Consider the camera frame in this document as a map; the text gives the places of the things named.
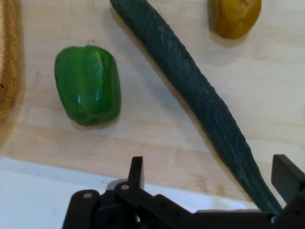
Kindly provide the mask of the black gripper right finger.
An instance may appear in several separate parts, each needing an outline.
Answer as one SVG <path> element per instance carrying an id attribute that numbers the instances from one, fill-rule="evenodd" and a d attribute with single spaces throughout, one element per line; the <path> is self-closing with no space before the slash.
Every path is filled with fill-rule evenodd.
<path id="1" fill-rule="evenodd" d="M 286 206 L 274 221 L 275 229 L 305 227 L 305 173 L 286 155 L 274 155 L 271 181 Z"/>

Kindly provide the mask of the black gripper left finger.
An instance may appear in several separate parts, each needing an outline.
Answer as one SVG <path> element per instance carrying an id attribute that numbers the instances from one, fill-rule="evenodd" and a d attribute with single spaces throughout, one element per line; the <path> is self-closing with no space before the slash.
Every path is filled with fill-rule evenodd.
<path id="1" fill-rule="evenodd" d="M 126 181 L 102 195 L 88 189 L 74 193 L 64 229 L 267 229 L 260 211 L 205 210 L 191 213 L 163 195 L 143 189 L 143 157 L 132 158 Z"/>

